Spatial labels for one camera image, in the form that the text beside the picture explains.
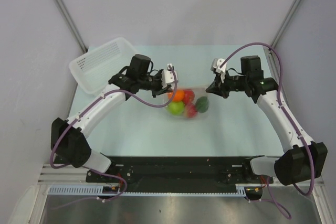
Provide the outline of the dark green lime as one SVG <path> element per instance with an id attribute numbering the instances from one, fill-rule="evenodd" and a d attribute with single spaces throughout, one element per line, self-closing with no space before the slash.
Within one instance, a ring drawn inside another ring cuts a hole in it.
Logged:
<path id="1" fill-rule="evenodd" d="M 195 102 L 195 107 L 196 110 L 199 113 L 205 113 L 207 112 L 208 108 L 209 108 L 209 100 L 206 96 L 200 97 L 196 100 Z"/>

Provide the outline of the orange fruit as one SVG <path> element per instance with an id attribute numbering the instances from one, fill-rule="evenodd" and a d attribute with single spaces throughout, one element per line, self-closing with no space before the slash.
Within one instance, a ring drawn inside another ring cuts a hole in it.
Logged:
<path id="1" fill-rule="evenodd" d="M 173 92 L 169 92 L 167 94 L 168 99 L 170 100 L 173 96 Z M 175 95 L 173 96 L 172 102 L 181 102 L 183 101 L 185 96 L 185 92 L 184 90 L 178 89 L 175 93 Z"/>

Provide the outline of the light green apple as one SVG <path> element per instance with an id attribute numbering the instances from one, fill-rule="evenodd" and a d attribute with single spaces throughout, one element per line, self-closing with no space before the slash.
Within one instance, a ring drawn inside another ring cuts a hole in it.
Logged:
<path id="1" fill-rule="evenodd" d="M 184 103 L 182 101 L 180 102 L 171 102 L 167 106 L 167 110 L 172 114 L 172 115 L 181 115 L 184 111 Z"/>

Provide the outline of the red apple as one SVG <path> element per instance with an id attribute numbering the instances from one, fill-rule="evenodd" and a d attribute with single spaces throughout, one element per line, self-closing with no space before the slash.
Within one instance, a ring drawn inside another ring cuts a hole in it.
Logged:
<path id="1" fill-rule="evenodd" d="M 183 97 L 183 103 L 184 104 L 190 104 L 194 101 L 195 99 L 195 93 L 193 90 L 187 89 L 184 90 L 184 97 Z"/>
<path id="2" fill-rule="evenodd" d="M 184 108 L 184 116 L 188 119 L 196 117 L 198 114 L 198 111 L 196 109 L 196 106 L 192 103 L 187 104 Z"/>

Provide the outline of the clear dotted zip bag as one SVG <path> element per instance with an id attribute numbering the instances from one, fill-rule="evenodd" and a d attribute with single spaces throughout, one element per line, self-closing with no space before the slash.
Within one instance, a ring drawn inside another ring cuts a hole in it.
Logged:
<path id="1" fill-rule="evenodd" d="M 204 119 L 209 109 L 210 100 L 203 86 L 178 86 L 174 99 L 164 108 L 169 116 L 181 120 Z"/>

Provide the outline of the white plastic basket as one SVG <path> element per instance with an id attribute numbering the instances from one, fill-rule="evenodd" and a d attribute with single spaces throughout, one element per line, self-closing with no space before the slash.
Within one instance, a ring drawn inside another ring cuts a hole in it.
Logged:
<path id="1" fill-rule="evenodd" d="M 108 80 L 129 65 L 138 52 L 125 38 L 113 39 L 69 63 L 69 70 L 79 87 L 87 94 L 97 94 Z"/>

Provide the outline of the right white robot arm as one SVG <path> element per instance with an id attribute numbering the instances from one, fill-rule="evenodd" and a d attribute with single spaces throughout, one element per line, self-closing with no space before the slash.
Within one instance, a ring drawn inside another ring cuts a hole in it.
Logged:
<path id="1" fill-rule="evenodd" d="M 254 183 L 261 175 L 276 177 L 285 186 L 319 178 L 327 157 L 324 143 L 316 143 L 301 127 L 288 109 L 278 84 L 273 78 L 264 77 L 258 56 L 240 59 L 241 73 L 231 76 L 225 60 L 216 58 L 211 71 L 214 81 L 206 89 L 223 97 L 230 92 L 244 92 L 264 112 L 279 137 L 284 154 L 279 157 L 256 156 L 246 161 L 243 179 Z"/>

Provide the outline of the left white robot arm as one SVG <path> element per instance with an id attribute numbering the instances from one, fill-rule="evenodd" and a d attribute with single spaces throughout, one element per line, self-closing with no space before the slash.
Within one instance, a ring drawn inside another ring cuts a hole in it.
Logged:
<path id="1" fill-rule="evenodd" d="M 129 65 L 109 79 L 93 102 L 65 120 L 56 118 L 51 125 L 51 167 L 57 168 L 54 157 L 59 156 L 65 160 L 66 166 L 85 167 L 96 172 L 103 181 L 112 181 L 116 169 L 111 166 L 111 159 L 93 150 L 87 138 L 112 109 L 130 97 L 154 107 L 136 95 L 140 90 L 150 91 L 154 98 L 165 93 L 176 94 L 178 76 L 174 67 L 169 64 L 166 69 L 152 74 L 153 67 L 153 61 L 148 56 L 134 55 Z"/>

